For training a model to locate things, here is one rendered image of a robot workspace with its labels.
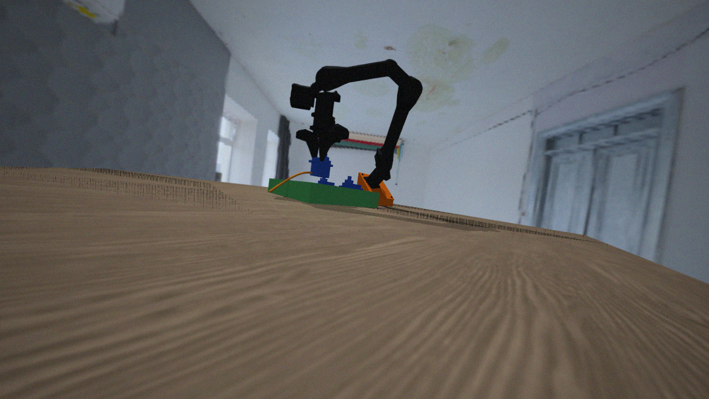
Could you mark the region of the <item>green flat deck plate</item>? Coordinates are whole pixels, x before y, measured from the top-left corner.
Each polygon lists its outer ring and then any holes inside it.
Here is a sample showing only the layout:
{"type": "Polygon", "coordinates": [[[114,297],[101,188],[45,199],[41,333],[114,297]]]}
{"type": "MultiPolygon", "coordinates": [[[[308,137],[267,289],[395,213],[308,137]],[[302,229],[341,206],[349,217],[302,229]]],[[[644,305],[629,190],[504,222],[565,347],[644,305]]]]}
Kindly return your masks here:
{"type": "MultiPolygon", "coordinates": [[[[379,193],[364,191],[361,185],[353,184],[351,178],[348,176],[339,187],[325,178],[317,180],[317,183],[288,180],[271,193],[306,203],[378,208],[379,193]]],[[[268,192],[282,181],[270,178],[268,192]]]]}

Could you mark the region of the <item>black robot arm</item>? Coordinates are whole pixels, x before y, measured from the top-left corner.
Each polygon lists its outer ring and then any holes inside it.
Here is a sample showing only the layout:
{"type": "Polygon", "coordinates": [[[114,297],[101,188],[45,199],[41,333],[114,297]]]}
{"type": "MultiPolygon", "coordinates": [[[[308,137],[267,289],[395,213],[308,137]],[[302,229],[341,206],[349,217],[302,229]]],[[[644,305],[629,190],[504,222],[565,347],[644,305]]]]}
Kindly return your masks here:
{"type": "Polygon", "coordinates": [[[387,139],[381,149],[377,148],[374,156],[376,168],[369,177],[364,177],[372,189],[380,188],[379,184],[382,183],[382,180],[391,179],[393,151],[397,146],[408,113],[422,94],[423,86],[420,80],[407,75],[393,60],[356,66],[323,66],[321,70],[317,71],[316,82],[311,86],[293,83],[290,98],[291,107],[303,110],[311,110],[316,98],[316,109],[323,108],[333,113],[334,102],[340,102],[340,95],[337,91],[334,93],[327,93],[327,91],[340,88],[347,83],[354,83],[354,81],[382,78],[383,76],[389,76],[394,83],[398,84],[399,88],[397,108],[393,113],[387,139]]]}

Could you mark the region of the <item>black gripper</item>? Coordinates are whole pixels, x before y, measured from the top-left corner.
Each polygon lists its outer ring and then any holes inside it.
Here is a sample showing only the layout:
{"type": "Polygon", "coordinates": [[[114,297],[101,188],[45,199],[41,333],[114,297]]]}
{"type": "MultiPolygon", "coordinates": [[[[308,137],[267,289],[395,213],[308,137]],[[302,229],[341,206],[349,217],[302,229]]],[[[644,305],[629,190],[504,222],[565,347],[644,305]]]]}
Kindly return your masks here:
{"type": "Polygon", "coordinates": [[[335,120],[332,114],[330,110],[317,108],[311,114],[314,117],[314,124],[310,128],[312,132],[306,129],[296,132],[296,138],[307,143],[311,157],[317,157],[319,148],[320,161],[324,161],[330,146],[337,143],[338,140],[336,138],[338,135],[340,139],[349,138],[348,129],[339,124],[331,125],[332,121],[335,120]]]}

